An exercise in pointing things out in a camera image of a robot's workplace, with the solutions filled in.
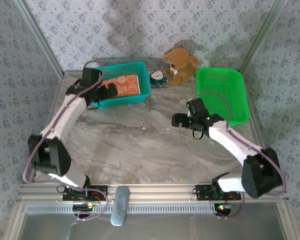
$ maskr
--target orange box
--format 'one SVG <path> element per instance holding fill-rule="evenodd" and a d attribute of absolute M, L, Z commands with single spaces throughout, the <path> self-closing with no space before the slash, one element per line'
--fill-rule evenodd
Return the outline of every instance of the orange box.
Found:
<path fill-rule="evenodd" d="M 141 94 L 139 78 L 137 75 L 118 76 L 116 78 L 103 81 L 101 85 L 105 85 L 107 87 L 109 83 L 114 83 L 118 90 L 118 94 L 115 98 Z"/>

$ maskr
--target teddy bear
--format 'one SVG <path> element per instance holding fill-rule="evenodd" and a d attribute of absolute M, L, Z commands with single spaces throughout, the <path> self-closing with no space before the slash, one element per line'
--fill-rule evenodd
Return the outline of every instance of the teddy bear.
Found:
<path fill-rule="evenodd" d="M 172 86 L 187 83 L 199 70 L 199 60 L 190 56 L 184 48 L 175 48 L 163 56 L 163 61 L 170 60 L 170 68 L 166 71 L 168 76 L 173 76 Z"/>

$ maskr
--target blue alarm clock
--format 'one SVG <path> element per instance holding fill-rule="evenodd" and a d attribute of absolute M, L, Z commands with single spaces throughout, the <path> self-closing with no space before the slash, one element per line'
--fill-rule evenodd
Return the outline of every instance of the blue alarm clock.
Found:
<path fill-rule="evenodd" d="M 157 87 L 161 87 L 162 84 L 167 81 L 167 78 L 163 75 L 163 72 L 161 70 L 156 70 L 150 75 L 150 83 Z"/>

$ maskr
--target plastic basket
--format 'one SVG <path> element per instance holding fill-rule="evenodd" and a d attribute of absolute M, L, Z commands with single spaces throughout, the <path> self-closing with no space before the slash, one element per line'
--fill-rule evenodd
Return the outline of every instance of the plastic basket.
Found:
<path fill-rule="evenodd" d="M 129 62 L 129 63 L 122 63 L 118 65 L 109 65 L 105 66 L 105 79 L 113 79 L 123 75 L 137 75 L 139 78 L 139 86 L 140 86 L 140 95 L 135 96 L 124 96 L 118 98 L 112 98 L 109 100 L 101 101 L 100 102 L 100 109 L 114 107 L 114 106 L 121 106 L 126 104 L 136 104 L 144 102 L 146 97 L 151 94 L 151 83 L 150 78 L 148 75 L 148 71 L 145 67 L 145 64 L 141 61 L 137 62 Z"/>
<path fill-rule="evenodd" d="M 232 119 L 230 126 L 246 123 L 250 111 L 241 73 L 230 68 L 205 67 L 197 73 L 197 93 L 213 91 L 221 94 L 230 104 Z M 225 120 L 229 119 L 229 110 L 224 101 L 213 94 L 201 95 L 210 114 L 216 113 Z"/>

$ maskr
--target wall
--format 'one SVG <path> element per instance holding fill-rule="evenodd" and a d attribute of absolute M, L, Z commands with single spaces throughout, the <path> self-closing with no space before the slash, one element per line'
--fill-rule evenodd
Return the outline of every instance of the wall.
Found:
<path fill-rule="evenodd" d="M 272 0 L 27 2 L 67 71 L 94 57 L 159 67 L 174 46 L 194 53 L 203 66 L 238 69 Z"/>
<path fill-rule="evenodd" d="M 300 225 L 300 0 L 288 1 L 245 80 Z"/>
<path fill-rule="evenodd" d="M 28 158 L 45 125 L 58 77 L 12 0 L 0 0 L 0 239 Z"/>

